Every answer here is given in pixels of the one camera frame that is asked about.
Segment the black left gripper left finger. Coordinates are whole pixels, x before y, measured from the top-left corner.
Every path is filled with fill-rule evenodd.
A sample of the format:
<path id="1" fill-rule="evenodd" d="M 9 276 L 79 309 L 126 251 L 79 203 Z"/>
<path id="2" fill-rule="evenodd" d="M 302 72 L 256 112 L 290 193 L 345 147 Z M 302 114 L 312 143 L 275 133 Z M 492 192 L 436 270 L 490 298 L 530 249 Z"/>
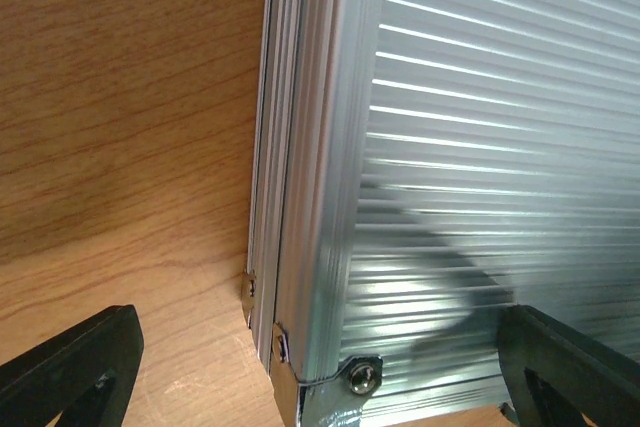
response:
<path id="1" fill-rule="evenodd" d="M 1 424 L 120 426 L 143 349 L 132 305 L 83 320 L 1 366 Z"/>

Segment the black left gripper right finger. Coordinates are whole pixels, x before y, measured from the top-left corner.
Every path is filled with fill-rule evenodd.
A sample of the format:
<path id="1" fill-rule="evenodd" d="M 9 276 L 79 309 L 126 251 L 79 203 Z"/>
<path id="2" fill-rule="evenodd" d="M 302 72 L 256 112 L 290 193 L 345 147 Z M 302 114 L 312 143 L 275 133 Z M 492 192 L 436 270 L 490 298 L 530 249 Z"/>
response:
<path id="1" fill-rule="evenodd" d="M 521 426 L 637 426 L 639 364 L 526 305 L 503 311 L 501 373 Z"/>

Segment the aluminium poker case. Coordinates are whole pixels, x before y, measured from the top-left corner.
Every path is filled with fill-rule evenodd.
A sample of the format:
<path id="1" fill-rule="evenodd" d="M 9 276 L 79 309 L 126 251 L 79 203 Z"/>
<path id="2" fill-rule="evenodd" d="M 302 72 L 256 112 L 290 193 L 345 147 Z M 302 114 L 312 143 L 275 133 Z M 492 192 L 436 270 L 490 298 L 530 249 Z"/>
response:
<path id="1" fill-rule="evenodd" d="M 639 0 L 266 0 L 243 309 L 283 422 L 505 402 L 512 304 L 639 355 Z"/>

